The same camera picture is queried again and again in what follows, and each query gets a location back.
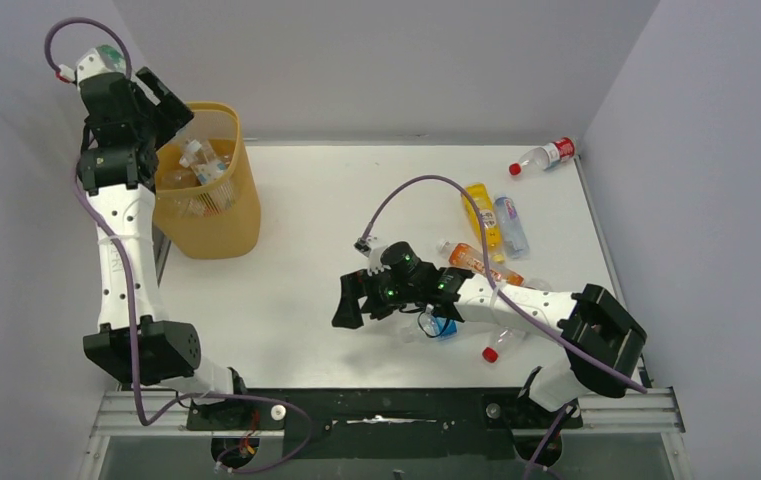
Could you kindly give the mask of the green tea bottle table edge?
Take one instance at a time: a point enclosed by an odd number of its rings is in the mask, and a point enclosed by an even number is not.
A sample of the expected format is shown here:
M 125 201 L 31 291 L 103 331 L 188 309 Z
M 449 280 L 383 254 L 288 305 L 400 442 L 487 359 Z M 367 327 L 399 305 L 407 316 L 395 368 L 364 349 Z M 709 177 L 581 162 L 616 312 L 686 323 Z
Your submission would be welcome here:
M 97 51 L 104 63 L 112 70 L 121 71 L 125 69 L 126 60 L 124 55 L 115 47 L 109 44 L 103 44 L 97 47 Z

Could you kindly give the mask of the red cap bottle corner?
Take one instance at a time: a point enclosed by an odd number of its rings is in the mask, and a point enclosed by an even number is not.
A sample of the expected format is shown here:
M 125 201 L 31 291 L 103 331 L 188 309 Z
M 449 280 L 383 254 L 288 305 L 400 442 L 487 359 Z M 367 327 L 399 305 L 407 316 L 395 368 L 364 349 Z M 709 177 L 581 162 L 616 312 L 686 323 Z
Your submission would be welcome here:
M 573 137 L 561 137 L 555 141 L 532 148 L 508 167 L 513 177 L 521 176 L 529 167 L 536 166 L 550 171 L 568 163 L 579 154 L 579 141 Z

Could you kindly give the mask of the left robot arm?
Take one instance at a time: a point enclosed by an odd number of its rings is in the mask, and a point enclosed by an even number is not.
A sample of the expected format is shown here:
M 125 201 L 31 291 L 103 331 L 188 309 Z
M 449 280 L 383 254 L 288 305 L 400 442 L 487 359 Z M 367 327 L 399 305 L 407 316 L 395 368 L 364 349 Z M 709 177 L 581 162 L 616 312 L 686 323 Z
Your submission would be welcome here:
M 101 268 L 98 330 L 86 357 L 120 383 L 232 394 L 237 374 L 206 358 L 195 327 L 162 301 L 152 220 L 158 150 L 194 117 L 147 68 L 81 73 L 88 115 L 76 164 L 80 201 L 96 224 Z

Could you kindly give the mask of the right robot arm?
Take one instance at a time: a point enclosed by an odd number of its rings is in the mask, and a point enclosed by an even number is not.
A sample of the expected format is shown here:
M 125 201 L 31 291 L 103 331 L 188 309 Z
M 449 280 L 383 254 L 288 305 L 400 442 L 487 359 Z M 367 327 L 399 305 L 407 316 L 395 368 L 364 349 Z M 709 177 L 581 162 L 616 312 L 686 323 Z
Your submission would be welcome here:
M 528 376 L 518 400 L 520 417 L 541 427 L 558 409 L 587 393 L 622 398 L 645 387 L 633 380 L 647 334 L 605 288 L 550 292 L 511 284 L 458 267 L 421 260 L 405 241 L 373 237 L 356 242 L 366 268 L 340 278 L 335 328 L 359 329 L 413 306 L 459 323 L 492 324 L 559 345 L 563 352 Z

